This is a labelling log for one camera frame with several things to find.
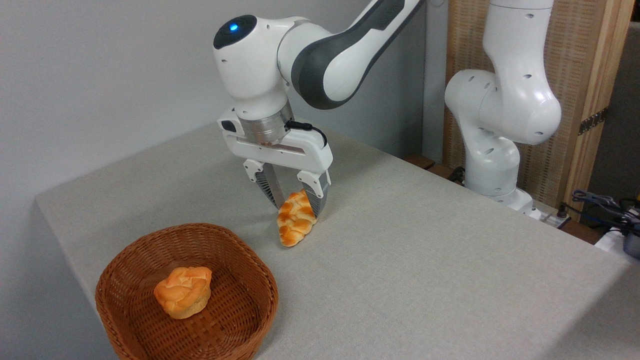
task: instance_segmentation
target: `table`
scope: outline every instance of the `table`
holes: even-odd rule
[[[280,304],[257,359],[639,359],[640,267],[405,161],[328,132],[318,224],[280,245],[276,209],[215,125],[40,194],[93,304],[136,238],[228,227]],[[295,172],[278,169],[285,192]]]

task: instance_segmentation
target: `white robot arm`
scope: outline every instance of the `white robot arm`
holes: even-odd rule
[[[552,5],[491,0],[483,46],[495,74],[463,70],[445,91],[465,143],[465,186],[532,217],[539,212],[531,196],[516,188],[520,153],[513,142],[542,143],[560,123],[543,61]]]
[[[331,149],[320,134],[305,131],[311,125],[294,121],[289,88],[319,109],[349,101],[423,2],[372,0],[347,30],[334,35],[303,17],[243,15],[218,30],[214,56],[234,99],[218,124],[229,149],[247,159],[249,178],[277,208],[284,196],[273,164],[301,170],[298,179],[316,217],[331,183]]]

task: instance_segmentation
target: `bread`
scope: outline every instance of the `bread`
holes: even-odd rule
[[[309,204],[307,193],[304,189],[292,193],[282,204],[278,214],[278,227],[280,228],[280,242],[282,245],[292,247],[304,239],[311,232],[311,227],[316,223],[316,216]]]
[[[154,289],[156,300],[165,313],[174,319],[186,319],[204,309],[211,296],[211,270],[198,268],[175,268],[168,278]]]

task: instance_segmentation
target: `wicker basket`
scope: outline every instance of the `wicker basket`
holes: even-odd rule
[[[184,320],[169,317],[153,295],[178,266],[212,270],[207,306]],[[234,233],[184,224],[119,253],[100,276],[95,303],[120,359],[251,359],[273,323],[278,290],[267,266]]]

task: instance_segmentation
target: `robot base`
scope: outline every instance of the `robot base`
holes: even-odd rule
[[[525,193],[521,189],[515,188],[512,192],[501,196],[487,196],[489,199],[497,201],[503,205],[509,206],[511,209],[529,215],[539,220],[541,213],[533,206],[531,195]]]

